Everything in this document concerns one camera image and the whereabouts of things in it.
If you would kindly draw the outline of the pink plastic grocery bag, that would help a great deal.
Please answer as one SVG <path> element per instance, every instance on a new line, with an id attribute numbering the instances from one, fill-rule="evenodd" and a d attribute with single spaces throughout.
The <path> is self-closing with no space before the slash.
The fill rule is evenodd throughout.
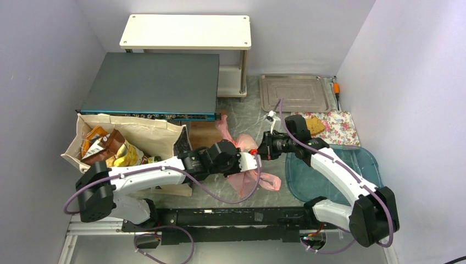
<path id="1" fill-rule="evenodd" d="M 228 116 L 223 114 L 221 120 L 215 122 L 215 127 L 219 130 L 222 138 L 232 142 L 235 147 L 239 147 L 241 151 L 257 149 L 258 145 L 255 140 L 247 134 L 240 134 L 234 139 L 230 132 L 227 122 Z M 241 172 L 227 177 L 229 184 L 236 190 L 240 199 L 245 198 L 256 188 L 254 187 L 258 178 L 258 173 L 255 170 Z M 281 179 L 273 174 L 261 172 L 258 185 L 268 191 L 279 191 L 281 188 Z"/>

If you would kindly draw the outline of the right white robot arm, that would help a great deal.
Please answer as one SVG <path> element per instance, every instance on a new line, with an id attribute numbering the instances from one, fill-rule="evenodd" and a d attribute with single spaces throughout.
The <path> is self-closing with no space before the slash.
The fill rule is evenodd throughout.
<path id="1" fill-rule="evenodd" d="M 308 167 L 322 174 L 350 202 L 349 206 L 318 196 L 304 204 L 303 222 L 309 228 L 332 224 L 353 236 L 364 247 L 392 245 L 400 228 L 396 198 L 387 186 L 378 187 L 365 180 L 337 156 L 330 145 L 313 138 L 301 115 L 284 119 L 285 131 L 263 133 L 258 147 L 261 159 L 276 160 L 283 153 L 294 153 Z"/>

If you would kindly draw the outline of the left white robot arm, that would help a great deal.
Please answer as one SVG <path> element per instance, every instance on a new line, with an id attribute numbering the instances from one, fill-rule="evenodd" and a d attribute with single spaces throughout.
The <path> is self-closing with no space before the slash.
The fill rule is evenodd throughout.
<path id="1" fill-rule="evenodd" d="M 223 140 L 211 147 L 138 166 L 109 168 L 105 162 L 96 162 L 76 183 L 80 219 L 90 223 L 108 216 L 118 217 L 150 231 L 158 223 L 154 203 L 134 199 L 130 194 L 156 186 L 201 182 L 211 174 L 243 172 L 247 156 L 248 152 Z"/>

